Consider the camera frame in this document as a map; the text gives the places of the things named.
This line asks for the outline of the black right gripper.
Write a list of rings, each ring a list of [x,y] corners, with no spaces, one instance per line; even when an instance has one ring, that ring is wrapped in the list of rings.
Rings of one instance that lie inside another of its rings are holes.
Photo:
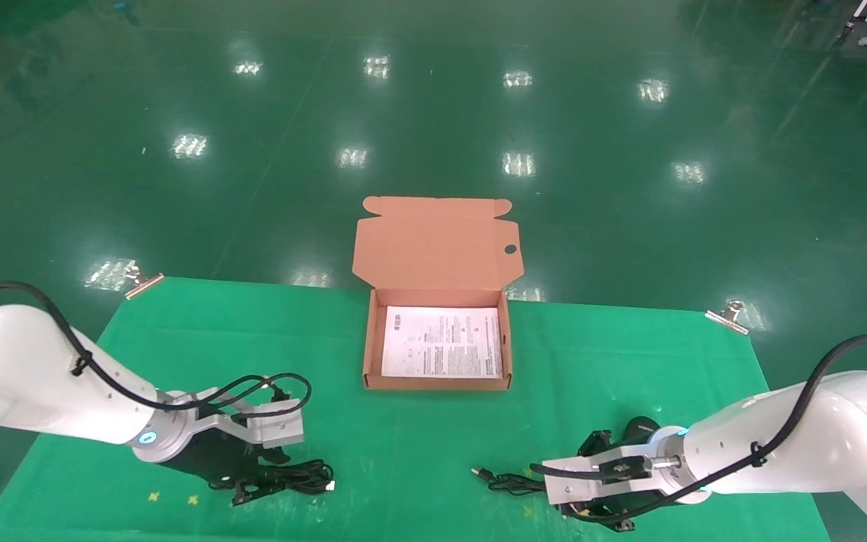
[[[599,453],[609,452],[616,447],[624,446],[624,440],[613,439],[611,430],[593,430],[578,447],[577,456],[593,457]],[[616,533],[635,531],[635,522],[631,519],[617,520],[609,507],[599,502],[571,502],[563,504],[565,519],[573,519],[586,524],[599,525]]]

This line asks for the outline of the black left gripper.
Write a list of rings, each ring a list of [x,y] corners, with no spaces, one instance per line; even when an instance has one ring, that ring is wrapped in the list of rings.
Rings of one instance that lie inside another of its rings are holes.
[[[290,461],[282,447],[262,447],[223,431],[203,431],[159,466],[202,478],[216,488],[234,487],[232,507],[241,507],[279,493],[280,483],[265,481],[274,465]]]

